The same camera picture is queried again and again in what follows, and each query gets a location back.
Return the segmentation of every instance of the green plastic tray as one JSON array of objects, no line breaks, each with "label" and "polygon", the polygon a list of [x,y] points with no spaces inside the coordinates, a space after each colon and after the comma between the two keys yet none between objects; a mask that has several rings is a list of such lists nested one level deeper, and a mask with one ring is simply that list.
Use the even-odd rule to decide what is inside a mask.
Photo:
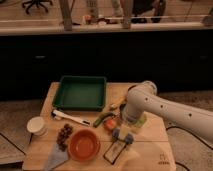
[{"label": "green plastic tray", "polygon": [[105,77],[64,76],[52,105],[60,109],[101,111],[105,98]]}]

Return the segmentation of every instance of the glass wall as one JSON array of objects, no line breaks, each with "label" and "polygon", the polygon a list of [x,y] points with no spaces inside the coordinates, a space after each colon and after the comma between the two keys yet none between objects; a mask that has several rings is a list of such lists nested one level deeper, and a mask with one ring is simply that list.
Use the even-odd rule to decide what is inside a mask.
[{"label": "glass wall", "polygon": [[0,0],[0,31],[212,29],[212,7],[213,0]]}]

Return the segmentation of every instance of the orange bowl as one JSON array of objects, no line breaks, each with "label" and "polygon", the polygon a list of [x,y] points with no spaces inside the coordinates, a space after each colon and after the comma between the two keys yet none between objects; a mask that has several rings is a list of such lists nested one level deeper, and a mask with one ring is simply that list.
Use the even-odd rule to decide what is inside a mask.
[{"label": "orange bowl", "polygon": [[92,160],[100,150],[100,141],[92,131],[82,129],[74,133],[68,144],[68,153],[73,160]]}]

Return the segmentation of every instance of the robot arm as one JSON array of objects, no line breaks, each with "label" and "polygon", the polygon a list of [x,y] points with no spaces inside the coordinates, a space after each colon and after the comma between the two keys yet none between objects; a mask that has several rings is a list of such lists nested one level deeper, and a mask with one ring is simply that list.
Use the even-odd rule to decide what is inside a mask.
[{"label": "robot arm", "polygon": [[213,112],[172,102],[156,96],[154,83],[145,81],[129,90],[122,117],[129,123],[140,118],[143,111],[166,118],[181,127],[213,142]]}]

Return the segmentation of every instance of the wooden table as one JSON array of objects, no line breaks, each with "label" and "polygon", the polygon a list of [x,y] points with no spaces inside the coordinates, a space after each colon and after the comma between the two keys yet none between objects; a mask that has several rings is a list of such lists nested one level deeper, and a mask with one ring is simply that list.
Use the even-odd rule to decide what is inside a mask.
[{"label": "wooden table", "polygon": [[[106,92],[106,106],[103,111],[109,109],[109,104],[116,102],[125,95],[127,89],[133,83],[108,83]],[[41,116],[44,118],[48,132],[41,136],[33,136],[27,155],[24,159],[23,170],[43,170],[44,165],[51,152],[53,143],[56,141],[59,130],[65,123],[74,126],[74,131],[85,128],[80,124],[69,120],[56,121],[51,117],[52,100],[58,88],[58,83],[52,83],[44,102]],[[87,111],[66,111],[73,116],[83,116],[83,118],[93,122],[99,112]],[[171,146],[162,118],[146,113],[147,121],[138,134],[134,134],[134,143],[124,150],[114,165],[108,163],[103,154],[111,145],[109,135],[100,125],[98,128],[88,128],[99,135],[101,148],[98,156],[89,163],[79,163],[72,159],[65,162],[55,170],[85,170],[85,171],[167,171],[176,170]]]}]

